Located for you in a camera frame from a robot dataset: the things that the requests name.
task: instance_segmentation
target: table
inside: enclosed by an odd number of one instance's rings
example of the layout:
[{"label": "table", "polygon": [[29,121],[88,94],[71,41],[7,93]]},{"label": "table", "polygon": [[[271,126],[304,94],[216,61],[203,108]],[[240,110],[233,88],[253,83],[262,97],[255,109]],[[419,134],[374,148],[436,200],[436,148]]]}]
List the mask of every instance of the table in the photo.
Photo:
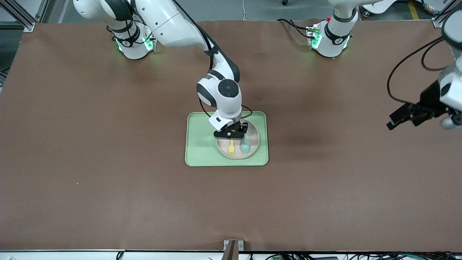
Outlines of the table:
[{"label": "table", "polygon": [[[201,25],[267,115],[269,163],[186,166],[200,49],[132,61],[103,24],[37,24],[0,95],[0,248],[462,251],[462,132],[385,126],[430,21],[358,22],[335,59],[279,22]],[[392,89],[416,101],[436,76],[416,56]]]}]

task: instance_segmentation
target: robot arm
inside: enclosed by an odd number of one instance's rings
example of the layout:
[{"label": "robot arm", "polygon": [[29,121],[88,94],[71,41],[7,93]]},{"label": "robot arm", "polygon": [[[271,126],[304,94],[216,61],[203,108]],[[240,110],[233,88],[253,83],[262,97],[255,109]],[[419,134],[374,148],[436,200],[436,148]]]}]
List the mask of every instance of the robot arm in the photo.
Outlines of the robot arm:
[{"label": "robot arm", "polygon": [[[443,38],[455,49],[462,50],[462,10],[449,14],[443,24]],[[406,121],[415,126],[444,114],[441,120],[446,130],[462,128],[462,57],[447,67],[427,89],[420,94],[417,104],[404,104],[390,115],[390,130]]]},{"label": "robot arm", "polygon": [[[119,48],[131,59],[144,57],[149,51],[146,41],[153,35],[170,48],[198,46],[213,58],[213,68],[196,86],[206,105],[217,110],[209,122],[215,138],[243,139],[247,124],[240,123],[242,94],[237,84],[239,68],[196,23],[186,20],[175,0],[73,0],[85,18],[106,22],[114,33]],[[136,14],[143,21],[136,23]]]},{"label": "robot arm", "polygon": [[356,7],[377,3],[380,0],[329,0],[334,6],[334,14],[329,21],[322,21],[309,28],[310,36],[314,39],[308,41],[310,48],[326,57],[340,55],[347,42],[353,26],[358,20]]},{"label": "robot arm", "polygon": [[197,83],[197,94],[206,105],[217,108],[209,122],[218,132],[238,124],[242,112],[242,95],[237,84],[240,73],[236,64],[205,30],[186,20],[171,0],[133,0],[131,4],[162,45],[170,48],[194,45],[208,56],[213,56],[214,67]]}]

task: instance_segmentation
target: metal bracket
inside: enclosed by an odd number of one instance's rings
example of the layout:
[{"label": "metal bracket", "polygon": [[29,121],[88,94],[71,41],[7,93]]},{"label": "metal bracket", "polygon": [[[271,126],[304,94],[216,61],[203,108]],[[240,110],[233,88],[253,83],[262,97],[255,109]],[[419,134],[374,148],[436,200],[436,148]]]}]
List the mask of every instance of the metal bracket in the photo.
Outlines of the metal bracket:
[{"label": "metal bracket", "polygon": [[236,240],[236,239],[230,239],[230,240],[223,241],[223,250],[226,250],[230,241],[237,241],[237,247],[239,251],[244,251],[244,240]]},{"label": "metal bracket", "polygon": [[33,32],[34,29],[35,29],[35,23],[32,23],[32,27],[31,27],[31,28],[24,27],[24,31],[23,31],[23,32]]},{"label": "metal bracket", "polygon": [[0,6],[24,26],[24,32],[34,31],[37,20],[16,0],[0,0]]},{"label": "metal bracket", "polygon": [[446,7],[444,7],[442,9],[442,11],[441,11],[441,13],[443,13],[443,15],[437,15],[437,16],[432,18],[433,27],[441,28],[443,26],[444,20],[446,19],[448,14],[451,12],[451,10],[453,8],[456,8],[456,6],[458,4],[460,4],[461,2],[462,2],[462,0],[452,0],[448,5],[446,5]]},{"label": "metal bracket", "polygon": [[244,240],[225,240],[223,241],[223,257],[221,260],[238,260],[239,251],[244,250]]},{"label": "metal bracket", "polygon": [[156,52],[156,47],[157,47],[157,38],[154,38],[153,43],[152,43],[152,51]]},{"label": "metal bracket", "polygon": [[0,72],[0,85],[5,83],[7,75],[8,74],[6,74],[6,73]]}]

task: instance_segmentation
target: yellow fork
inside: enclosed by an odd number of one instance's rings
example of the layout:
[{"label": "yellow fork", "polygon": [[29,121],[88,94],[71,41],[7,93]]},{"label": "yellow fork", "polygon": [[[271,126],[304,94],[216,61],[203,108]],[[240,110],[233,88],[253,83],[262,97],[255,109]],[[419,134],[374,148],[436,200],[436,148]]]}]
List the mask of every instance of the yellow fork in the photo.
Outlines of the yellow fork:
[{"label": "yellow fork", "polygon": [[230,146],[228,148],[228,155],[234,157],[234,140],[230,141]]}]

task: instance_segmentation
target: light blue spoon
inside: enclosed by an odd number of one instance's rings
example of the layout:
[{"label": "light blue spoon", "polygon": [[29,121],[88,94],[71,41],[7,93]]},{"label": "light blue spoon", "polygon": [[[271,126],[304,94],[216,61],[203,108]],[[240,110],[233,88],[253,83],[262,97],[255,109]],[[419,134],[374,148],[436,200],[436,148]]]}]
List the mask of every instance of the light blue spoon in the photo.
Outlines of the light blue spoon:
[{"label": "light blue spoon", "polygon": [[241,141],[241,152],[243,154],[248,154],[250,152],[250,145],[249,145],[249,141],[247,141],[247,138],[244,138]]}]

